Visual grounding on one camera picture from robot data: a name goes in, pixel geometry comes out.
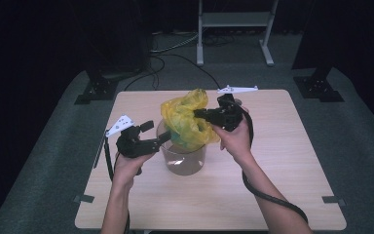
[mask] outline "wooden table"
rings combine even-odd
[[[122,92],[117,95],[106,129],[122,114],[136,125],[161,121],[160,105],[183,97],[188,91]],[[207,91],[207,108],[216,108],[216,91]],[[261,90],[234,94],[253,119],[252,153],[262,169],[293,204],[308,216],[314,230],[342,230],[346,221],[337,203],[324,203],[334,196],[306,134],[290,95],[284,90]],[[155,138],[155,129],[141,138]],[[109,139],[111,154],[119,134]],[[206,162],[194,175],[171,173],[163,154],[147,161],[135,178],[130,194],[131,229],[142,230],[267,230],[254,196],[242,182],[240,167],[219,144],[207,146]],[[78,228],[101,227],[111,181],[104,152],[93,168],[75,224]]]

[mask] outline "person's right hand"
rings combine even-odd
[[[253,159],[250,151],[248,124],[244,117],[232,132],[215,125],[212,125],[212,127],[221,138],[220,149],[227,149],[239,165],[242,166],[246,159]]]

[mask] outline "dark background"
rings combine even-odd
[[[0,206],[72,79],[88,64],[120,68],[119,56],[109,50],[120,50],[108,42],[114,29],[105,29],[122,22],[110,19],[105,9],[119,12],[126,2],[0,0]],[[163,32],[197,28],[195,1],[138,3],[139,18],[131,21],[140,27]],[[270,5],[205,0],[205,9],[215,12],[264,11]],[[274,33],[301,31],[293,68],[330,60],[374,113],[374,1],[280,1]]]

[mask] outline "white attachment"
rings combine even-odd
[[[106,137],[111,137],[112,135],[122,131],[122,130],[125,130],[131,126],[134,125],[134,121],[132,119],[130,119],[129,116],[127,115],[122,115],[120,117],[120,119],[118,119],[117,122],[115,122],[115,124],[111,127],[110,130],[108,130],[106,133],[105,133],[105,136]]]
[[[246,87],[230,87],[229,85],[224,89],[218,89],[218,94],[236,94],[236,93],[244,93],[244,92],[253,92],[258,91],[259,89],[257,86],[254,86],[254,88],[246,88]]]

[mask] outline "forearm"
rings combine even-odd
[[[102,234],[122,234],[126,228],[129,215],[130,186],[111,188],[104,221],[102,223]]]
[[[242,168],[255,189],[286,201],[252,157],[247,157]],[[256,201],[271,233],[312,233],[306,221],[295,211],[257,196]]]

